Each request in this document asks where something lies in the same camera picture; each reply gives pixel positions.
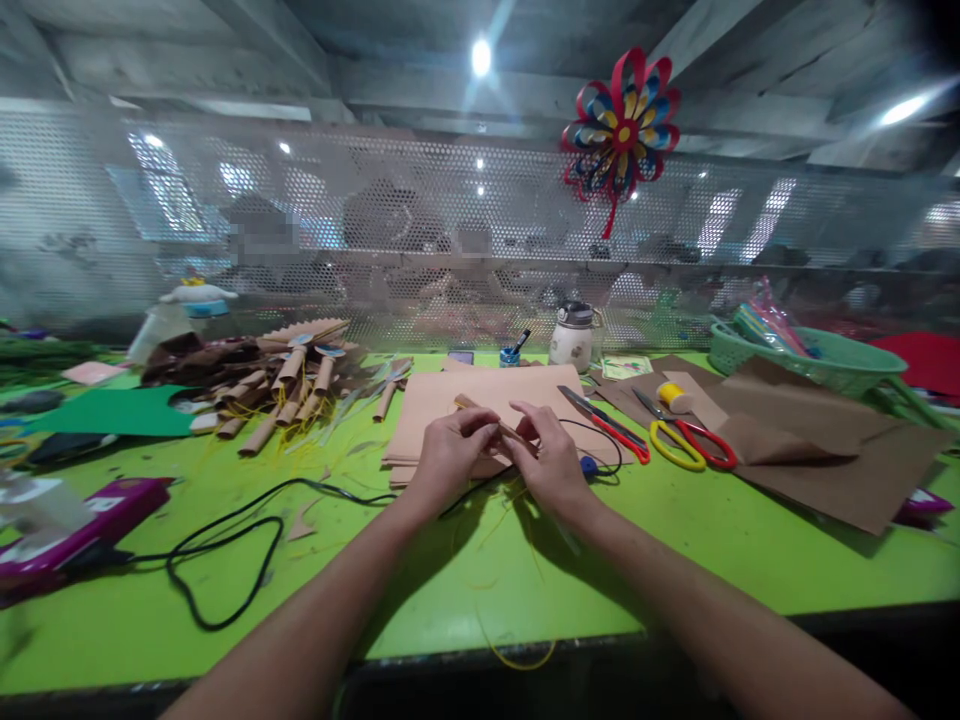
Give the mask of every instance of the phone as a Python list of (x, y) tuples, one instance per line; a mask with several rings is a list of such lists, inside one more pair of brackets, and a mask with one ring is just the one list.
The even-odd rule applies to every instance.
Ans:
[(467, 352), (449, 352), (447, 357), (453, 358), (454, 360), (459, 360), (462, 363), (467, 365), (473, 365), (473, 353)]

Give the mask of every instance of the black cable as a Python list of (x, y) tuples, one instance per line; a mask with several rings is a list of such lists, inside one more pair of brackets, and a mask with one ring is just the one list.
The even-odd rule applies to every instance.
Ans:
[(579, 425), (580, 427), (584, 427), (587, 430), (593, 430), (595, 433), (600, 433), (607, 440), (612, 442), (613, 446), (617, 449), (617, 466), (613, 470), (603, 470), (603, 471), (597, 472), (596, 474), (599, 475), (600, 477), (610, 477), (611, 475), (616, 475), (618, 472), (620, 472), (620, 468), (623, 467), (623, 451), (620, 449), (620, 443), (618, 443), (613, 437), (605, 433), (600, 428), (595, 428), (592, 425), (587, 425), (586, 423), (577, 422), (576, 420), (567, 420), (566, 418), (560, 418), (560, 422), (568, 422), (571, 425)]
[(470, 488), (470, 489), (467, 490), (465, 493), (463, 493), (463, 495), (461, 495), (461, 496), (458, 497), (456, 500), (454, 500), (454, 501), (453, 501), (453, 504), (452, 504), (450, 507), (448, 507), (448, 508), (447, 508), (446, 510), (444, 510), (442, 513), (440, 513), (440, 518), (439, 518), (439, 519), (440, 519), (440, 520), (443, 520), (447, 515), (449, 515), (449, 514), (452, 513), (454, 510), (456, 510), (458, 507), (460, 507), (460, 506), (464, 503), (464, 501), (466, 501), (466, 499), (467, 499), (468, 497), (470, 497), (473, 493), (475, 493), (477, 490), (479, 490), (480, 488), (484, 488), (484, 487), (486, 487), (487, 485), (489, 485), (490, 483), (492, 483), (494, 480), (497, 480), (497, 479), (503, 477), (508, 471), (513, 470), (515, 467), (516, 467), (516, 466), (515, 466), (513, 463), (511, 463), (511, 464), (507, 465), (503, 470), (501, 470), (500, 472), (498, 472), (496, 475), (492, 475), (491, 477), (488, 477), (488, 478), (486, 478), (485, 480), (482, 480), (482, 481), (478, 482), (478, 483), (477, 483), (476, 485), (474, 485), (472, 488)]
[[(253, 603), (253, 600), (254, 598), (256, 598), (257, 593), (260, 592), (260, 587), (263, 584), (263, 578), (267, 574), (267, 568), (270, 565), (270, 560), (273, 558), (273, 553), (277, 549), (277, 545), (280, 544), (280, 539), (283, 537), (283, 518), (280, 517), (279, 515), (271, 515), (269, 517), (261, 518), (260, 520), (257, 520), (256, 522), (246, 526), (242, 530), (238, 530), (237, 532), (232, 533), (231, 535), (227, 535), (226, 537), (220, 538), (219, 540), (215, 540), (213, 542), (205, 543), (202, 545), (197, 545), (194, 547), (187, 547), (187, 545), (189, 545), (193, 540), (200, 537), (204, 533), (209, 532), (213, 528), (217, 527), (218, 525), (222, 525), (228, 520), (235, 518), (237, 515), (241, 515), (242, 513), (245, 513), (254, 505), (257, 505), (258, 503), (263, 502), (264, 500), (272, 497), (273, 495), (280, 492), (284, 488), (294, 484), (306, 485), (318, 492), (335, 493), (345, 498), (346, 500), (349, 500), (350, 502), (355, 502), (358, 505), (365, 505), (365, 506), (374, 505), (376, 503), (383, 502), (384, 500), (387, 500), (387, 499), (395, 500), (397, 498), (397, 496), (394, 493), (378, 495), (377, 497), (374, 497), (374, 498), (361, 498), (361, 497), (357, 497), (356, 495), (354, 495), (353, 493), (347, 490), (344, 490), (343, 488), (337, 487), (336, 485), (329, 485), (327, 483), (318, 482), (316, 480), (309, 480), (307, 478), (293, 478), (292, 480), (287, 480), (285, 482), (280, 483), (279, 485), (276, 485), (275, 487), (270, 488), (259, 497), (248, 502), (243, 507), (237, 510), (234, 510), (231, 513), (228, 513), (223, 517), (217, 520), (214, 520), (211, 523), (207, 523), (202, 528), (200, 528), (199, 530), (196, 530), (195, 532), (188, 535), (184, 540), (177, 543), (177, 545), (170, 552), (157, 553), (154, 555), (134, 555), (132, 557), (127, 558), (123, 564), (130, 565), (133, 563), (163, 560), (164, 568), (167, 571), (167, 575), (170, 577), (170, 581), (173, 583), (173, 586), (184, 596), (184, 598), (187, 601), (187, 606), (190, 608), (190, 615), (193, 617), (193, 621), (198, 626), (200, 626), (201, 628), (209, 632), (222, 630), (228, 625), (231, 625), (232, 623), (236, 622), (236, 620), (241, 615), (243, 615), (243, 613), (247, 611), (247, 608), (249, 608), (250, 605)], [(247, 533), (253, 532), (259, 527), (263, 527), (264, 525), (271, 524), (271, 523), (277, 526), (277, 531), (276, 533), (274, 533), (273, 538), (270, 541), (270, 545), (267, 547), (267, 552), (264, 555), (263, 562), (260, 564), (260, 570), (257, 573), (257, 579), (254, 581), (253, 588), (251, 589), (250, 594), (247, 595), (247, 598), (246, 600), (243, 601), (243, 604), (241, 604), (240, 607), (237, 608), (237, 610), (232, 615), (230, 615), (230, 617), (228, 617), (226, 620), (222, 620), (220, 622), (208, 622), (200, 614), (200, 609), (197, 607), (197, 601), (196, 601), (196, 598), (194, 598), (193, 596), (193, 591), (190, 589), (190, 586), (187, 584), (187, 582), (183, 578), (181, 578), (177, 574), (176, 566), (174, 565), (174, 560), (180, 557), (189, 557), (190, 555), (196, 555), (198, 553), (216, 550), (217, 548), (223, 547), (224, 545), (228, 545), (234, 540), (237, 540), (243, 537)]]

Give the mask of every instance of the worker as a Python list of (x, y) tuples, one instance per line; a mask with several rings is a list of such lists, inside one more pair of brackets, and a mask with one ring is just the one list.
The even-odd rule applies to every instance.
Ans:
[(744, 717), (913, 717), (796, 625), (604, 505), (553, 410), (511, 406), (523, 414), (520, 435), (539, 438), (539, 456), (501, 436), (489, 409), (430, 423), (403, 494), (184, 693), (167, 720), (327, 714), (350, 651), (404, 551), (464, 491), (477, 457), (495, 446), (523, 473), (539, 506), (623, 575)]

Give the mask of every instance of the scissors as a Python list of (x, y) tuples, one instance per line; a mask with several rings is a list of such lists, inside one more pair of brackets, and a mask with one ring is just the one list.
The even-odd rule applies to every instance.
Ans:
[[(707, 467), (707, 463), (724, 470), (732, 470), (737, 466), (736, 454), (734, 454), (733, 449), (727, 445), (722, 438), (699, 425), (688, 423), (686, 420), (680, 420), (679, 418), (669, 417), (663, 410), (657, 407), (657, 404), (653, 402), (653, 400), (642, 392), (636, 388), (631, 388), (631, 390), (633, 390), (633, 394), (637, 396), (637, 399), (643, 403), (644, 407), (656, 418), (650, 423), (650, 442), (653, 443), (653, 446), (659, 450), (660, 454), (667, 460), (686, 470), (695, 470), (697, 472), (704, 470)], [(676, 425), (677, 430), (680, 432), (678, 433), (672, 429), (670, 423)], [(679, 445), (691, 459), (688, 460), (682, 455), (671, 452), (672, 448), (660, 442), (660, 438), (658, 437), (659, 432), (663, 432)], [(704, 450), (703, 445), (697, 440), (696, 435), (700, 435), (716, 444), (725, 457), (716, 457)]]
[(640, 436), (631, 432), (630, 430), (627, 430), (627, 428), (611, 418), (609, 415), (603, 412), (603, 410), (596, 408), (593, 403), (580, 397), (566, 385), (557, 385), (557, 389), (563, 393), (563, 396), (567, 400), (572, 402), (581, 410), (585, 410), (586, 412), (590, 413), (590, 420), (593, 422), (593, 424), (608, 435), (611, 435), (614, 439), (618, 440), (620, 444), (636, 455), (637, 460), (640, 461), (641, 465), (646, 465), (648, 462), (650, 462), (650, 449), (640, 438)]

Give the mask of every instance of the green table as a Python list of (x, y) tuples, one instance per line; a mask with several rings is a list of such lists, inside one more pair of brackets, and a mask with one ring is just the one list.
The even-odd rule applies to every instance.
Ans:
[[(687, 357), (705, 365), (703, 356)], [(415, 368), (437, 370), (440, 361), (440, 355), (417, 356)], [(478, 354), (477, 362), (493, 365), (495, 356)], [(379, 494), (387, 487), (379, 458), (402, 400), (398, 394), (384, 424), (357, 417), (339, 428), (325, 449), (307, 446), (284, 455), (275, 437), (259, 457), (240, 460), (240, 442), (208, 436), (144, 444), (57, 474), (84, 494), (121, 474), (185, 478), (171, 489), (171, 501), (121, 543), (138, 553), (163, 552), (276, 483), (319, 477), (326, 465), (331, 482), (358, 495)], [(367, 442), (375, 444), (349, 454)], [(931, 489), (960, 505), (958, 465), (946, 462), (948, 469)], [(960, 512), (948, 516), (942, 531), (947, 540), (901, 529), (874, 539), (837, 523), (820, 524), (732, 475), (689, 473), (657, 456), (646, 467), (628, 466), (620, 481), (616, 487), (597, 486), (597, 493), (784, 615), (960, 598)], [(358, 657), (482, 649), (488, 639), (499, 647), (643, 630), (635, 599), (589, 551), (574, 555), (555, 526), (529, 512), (523, 500), (505, 508), (500, 494), (478, 495), (478, 506), (435, 523), (419, 538)], [(313, 496), (304, 487), (287, 489), (266, 512), (286, 513), (292, 522)], [(307, 515), (318, 532), (281, 544), (269, 583), (253, 606), (218, 633), (193, 625), (183, 598), (159, 567), (95, 579), (2, 611), (0, 694), (201, 675), (376, 512), (332, 497), (321, 500)], [(261, 528), (182, 564), (208, 617), (225, 617), (245, 597), (270, 533)]]

